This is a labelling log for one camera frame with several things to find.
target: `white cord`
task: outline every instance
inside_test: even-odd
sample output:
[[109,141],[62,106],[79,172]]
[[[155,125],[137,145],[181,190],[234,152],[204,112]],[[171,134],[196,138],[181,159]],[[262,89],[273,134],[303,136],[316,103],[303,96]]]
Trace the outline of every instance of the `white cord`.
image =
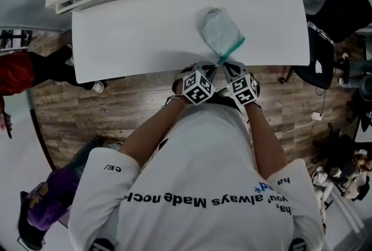
[[[331,119],[334,119],[334,118],[337,118],[337,117],[330,117],[330,118],[322,117],[322,118],[323,118],[323,119],[326,119],[326,120],[331,120]],[[309,123],[305,123],[305,124],[302,124],[302,125],[298,125],[298,126],[292,128],[292,129],[286,131],[285,133],[282,133],[281,135],[278,135],[278,137],[281,137],[281,136],[283,136],[284,134],[290,133],[290,132],[292,132],[294,129],[297,129],[297,128],[300,128],[300,127],[304,127],[304,126],[307,126],[307,125],[311,125],[311,124],[313,124],[314,122],[315,122],[315,120],[312,120],[312,121],[309,122]]]

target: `person in red shirt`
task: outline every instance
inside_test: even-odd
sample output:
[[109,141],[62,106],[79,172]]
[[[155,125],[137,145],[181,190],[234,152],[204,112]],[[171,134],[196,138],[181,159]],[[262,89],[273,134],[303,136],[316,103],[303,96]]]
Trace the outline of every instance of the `person in red shirt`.
[[11,126],[10,116],[4,118],[2,115],[5,111],[3,96],[22,93],[44,81],[67,81],[76,87],[103,92],[105,86],[101,81],[77,83],[74,67],[65,64],[72,53],[72,46],[65,45],[47,57],[28,51],[0,57],[0,129],[5,129],[5,121]]

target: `power outlet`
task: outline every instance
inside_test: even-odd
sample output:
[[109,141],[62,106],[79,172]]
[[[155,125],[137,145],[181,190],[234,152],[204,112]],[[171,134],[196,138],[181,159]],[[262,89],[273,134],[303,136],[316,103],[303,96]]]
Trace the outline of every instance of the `power outlet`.
[[312,113],[312,119],[317,120],[317,121],[321,121],[321,119],[323,119],[323,115],[320,114],[320,113],[317,113],[317,112],[313,112]]

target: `red shirt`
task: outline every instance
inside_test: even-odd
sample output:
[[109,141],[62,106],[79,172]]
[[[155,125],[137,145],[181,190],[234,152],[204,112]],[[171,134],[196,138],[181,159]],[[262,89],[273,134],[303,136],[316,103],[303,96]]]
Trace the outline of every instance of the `red shirt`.
[[27,51],[0,56],[0,96],[22,93],[32,87],[34,69]]

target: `smartphone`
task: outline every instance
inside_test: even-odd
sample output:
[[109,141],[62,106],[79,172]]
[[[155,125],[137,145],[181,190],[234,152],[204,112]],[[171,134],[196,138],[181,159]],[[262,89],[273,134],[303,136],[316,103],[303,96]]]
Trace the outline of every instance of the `smartphone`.
[[5,127],[6,127],[6,131],[8,132],[8,136],[9,136],[9,138],[11,139],[12,138],[12,133],[10,132],[10,126],[9,126],[9,124],[8,124],[8,121],[6,121],[6,117],[7,117],[7,113],[5,113],[5,112],[2,112],[2,115],[3,115],[3,117],[4,117],[4,122],[5,122]]

